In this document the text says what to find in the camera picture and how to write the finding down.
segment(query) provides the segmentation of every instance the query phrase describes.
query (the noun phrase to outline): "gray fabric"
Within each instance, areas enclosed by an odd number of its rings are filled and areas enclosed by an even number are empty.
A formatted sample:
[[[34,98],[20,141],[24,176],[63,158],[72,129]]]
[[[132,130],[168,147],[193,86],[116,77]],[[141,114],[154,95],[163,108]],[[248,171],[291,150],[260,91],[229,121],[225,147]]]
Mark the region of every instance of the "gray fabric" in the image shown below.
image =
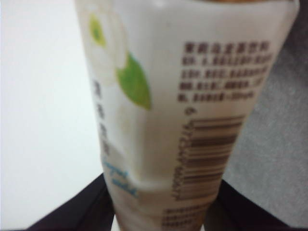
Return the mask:
[[[308,227],[307,23],[303,0],[224,175],[240,193],[295,227]]]

